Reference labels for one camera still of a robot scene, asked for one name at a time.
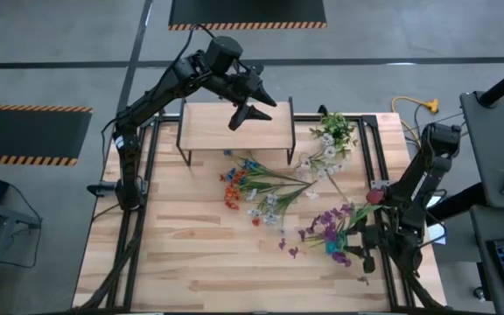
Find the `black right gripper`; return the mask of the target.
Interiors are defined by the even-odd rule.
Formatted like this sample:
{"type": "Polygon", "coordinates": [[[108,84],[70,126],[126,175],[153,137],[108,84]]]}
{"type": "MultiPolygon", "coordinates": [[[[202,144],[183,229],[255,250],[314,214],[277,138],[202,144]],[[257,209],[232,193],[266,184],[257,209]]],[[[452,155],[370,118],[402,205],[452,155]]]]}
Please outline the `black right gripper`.
{"type": "MultiPolygon", "coordinates": [[[[399,263],[400,247],[397,234],[397,221],[384,221],[380,224],[371,225],[367,225],[367,222],[367,215],[352,218],[352,225],[349,227],[349,233],[357,234],[365,230],[365,242],[370,249],[379,248],[382,253],[387,253],[394,263],[399,263]]],[[[363,246],[344,246],[343,250],[360,259],[370,257],[370,250],[363,246]]]]}

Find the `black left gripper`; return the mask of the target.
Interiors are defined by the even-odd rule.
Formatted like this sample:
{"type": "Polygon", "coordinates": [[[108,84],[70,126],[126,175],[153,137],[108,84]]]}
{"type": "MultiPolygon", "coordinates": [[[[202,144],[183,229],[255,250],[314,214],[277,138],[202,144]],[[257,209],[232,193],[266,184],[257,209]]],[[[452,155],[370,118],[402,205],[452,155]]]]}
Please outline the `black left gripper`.
{"type": "MultiPolygon", "coordinates": [[[[223,96],[231,102],[245,102],[248,98],[252,98],[275,107],[277,103],[265,90],[260,77],[263,69],[264,67],[261,65],[253,65],[244,72],[226,75],[223,96]]],[[[242,104],[231,116],[228,127],[230,130],[236,131],[246,120],[271,121],[272,117],[253,105],[242,104]]]]}

